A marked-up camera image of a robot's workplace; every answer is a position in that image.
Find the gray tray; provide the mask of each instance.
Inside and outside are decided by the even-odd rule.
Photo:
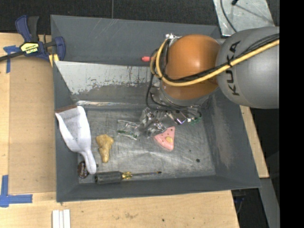
[[[101,68],[104,68],[103,64],[127,65],[126,70],[130,66],[147,67],[138,58],[143,56],[143,53],[152,52],[159,47],[163,36],[171,32],[179,35],[200,33],[219,38],[218,29],[211,26],[66,16],[52,16],[51,19],[52,36],[63,36],[66,40],[66,60],[82,62],[88,71],[90,69],[88,62],[98,63]],[[136,30],[133,30],[132,26],[128,29],[130,25],[135,26]],[[145,43],[137,43],[141,34],[146,35]],[[99,48],[92,51],[88,46],[90,40]],[[88,44],[79,54],[80,42],[88,42]],[[116,58],[118,55],[116,50],[102,51],[101,49],[109,46],[109,43],[113,45],[119,43],[120,47],[117,51],[130,52],[129,57],[124,61]],[[130,44],[138,50],[130,50]],[[102,164],[98,157],[95,136],[102,133],[115,135],[117,119],[133,121],[139,119],[140,112],[145,107],[142,96],[145,95],[147,80],[137,86],[100,85],[94,90],[74,92],[73,84],[67,80],[66,74],[60,73],[61,66],[59,63],[53,67],[55,109],[80,101],[86,102],[83,106],[89,120],[92,149],[99,163],[99,170],[135,173],[159,171],[155,168],[161,165],[163,174],[146,178],[134,177],[120,184],[104,186],[92,183],[92,177],[80,180],[76,170],[81,159],[77,153],[67,148],[55,120],[58,202],[260,187],[240,108],[230,102],[220,90],[216,90],[210,96],[208,104],[202,108],[202,120],[195,129],[192,126],[177,127],[176,145],[172,152],[164,151],[152,139],[141,139],[141,143],[134,143],[133,140],[119,136],[115,137],[116,145],[111,150],[110,162]],[[70,74],[79,73],[73,64],[69,67]],[[92,68],[96,70],[96,65],[92,64]],[[121,90],[125,90],[124,97],[110,94]],[[132,150],[141,151],[145,157],[134,159],[130,154]]]

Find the yellow clamp label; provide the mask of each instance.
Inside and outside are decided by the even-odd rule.
[[[24,43],[20,49],[26,54],[38,52],[39,44],[38,43]]]

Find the yellow cable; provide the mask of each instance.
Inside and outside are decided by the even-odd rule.
[[[155,71],[154,71],[154,68],[153,68],[153,64],[154,64],[154,61],[155,61],[155,57],[156,57],[156,53],[151,57],[151,61],[150,61],[150,70],[151,70],[151,73],[153,75],[155,75],[156,77],[159,77]]]
[[[275,47],[275,46],[277,46],[277,45],[280,44],[280,40],[278,39],[278,40],[276,40],[276,41],[274,41],[272,43],[269,43],[267,45],[259,47],[258,49],[254,50],[252,52],[249,52],[249,53],[241,56],[240,58],[237,58],[237,59],[231,61],[230,65],[226,64],[223,67],[219,68],[218,70],[216,70],[216,71],[214,71],[214,72],[212,72],[212,73],[210,73],[208,75],[205,75],[203,77],[200,77],[200,78],[197,78],[197,79],[194,79],[194,80],[191,80],[191,81],[187,81],[187,82],[175,83],[175,82],[172,82],[172,81],[168,80],[162,74],[162,72],[160,70],[160,65],[159,65],[160,54],[162,52],[162,49],[163,49],[166,41],[167,41],[167,39],[165,39],[165,41],[162,43],[161,47],[159,48],[159,50],[158,50],[158,52],[156,54],[156,73],[157,73],[157,77],[158,78],[162,78],[163,82],[165,82],[166,84],[168,84],[170,86],[179,86],[179,87],[190,86],[190,85],[197,84],[197,83],[203,82],[205,80],[208,80],[208,79],[210,79],[210,78],[212,78],[212,77],[214,77],[214,76],[216,76],[216,75],[224,72],[226,69],[230,68],[230,65],[234,66],[234,65],[236,65],[236,64],[238,64],[238,63],[240,63],[242,61],[245,61],[245,60],[247,60],[247,59],[249,59],[249,58],[251,58],[251,57],[253,57],[253,56],[255,56],[255,55],[257,55],[257,54],[259,54],[259,53],[261,53],[263,51],[265,51],[265,50],[267,50],[267,49],[270,49],[270,48]]]

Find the black cable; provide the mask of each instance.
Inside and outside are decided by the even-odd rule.
[[[231,26],[231,28],[234,30],[234,32],[237,32],[237,30],[234,28],[234,26],[232,25],[232,23],[230,22],[230,20],[229,20],[228,17],[227,17],[227,14],[226,14],[226,12],[225,12],[225,10],[224,10],[224,7],[223,7],[223,0],[220,0],[220,7],[221,7],[221,9],[222,9],[222,11],[223,11],[223,14],[224,14],[224,16],[225,16],[227,22],[228,22],[229,25]]]

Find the clear plastic object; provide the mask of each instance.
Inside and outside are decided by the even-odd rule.
[[[124,120],[117,120],[117,133],[118,135],[126,136],[131,139],[137,140],[137,137],[140,135],[140,131],[138,129],[139,124],[124,121]]]

